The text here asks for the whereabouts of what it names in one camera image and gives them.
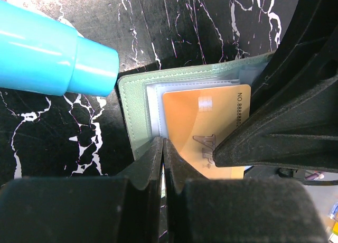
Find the black marble table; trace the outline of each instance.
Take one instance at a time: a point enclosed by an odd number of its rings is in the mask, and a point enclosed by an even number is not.
[[[298,0],[5,1],[116,49],[125,75],[275,50]],[[117,88],[107,98],[0,89],[0,185],[24,176],[115,175],[132,161]]]

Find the card holder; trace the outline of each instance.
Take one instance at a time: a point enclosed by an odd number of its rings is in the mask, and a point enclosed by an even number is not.
[[[153,139],[147,99],[148,85],[209,79],[220,80],[224,77],[240,79],[245,68],[248,68],[248,71],[252,71],[253,68],[262,71],[272,55],[271,52],[231,62],[158,70],[121,77],[118,87],[134,159],[140,158],[148,150]]]

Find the black tabletop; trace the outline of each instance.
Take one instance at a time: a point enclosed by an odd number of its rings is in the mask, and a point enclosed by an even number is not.
[[[116,49],[125,75],[275,50],[298,0],[5,1]],[[0,185],[23,176],[117,174],[134,160],[122,110],[117,87],[107,98],[0,89]]]

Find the card chip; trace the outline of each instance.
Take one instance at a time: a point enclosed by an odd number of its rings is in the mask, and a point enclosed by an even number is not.
[[[212,111],[212,97],[199,97],[199,112]]]

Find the blue object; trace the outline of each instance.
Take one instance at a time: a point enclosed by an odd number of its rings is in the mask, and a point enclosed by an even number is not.
[[[111,93],[119,67],[114,49],[4,1],[0,13],[0,87],[58,96]]]

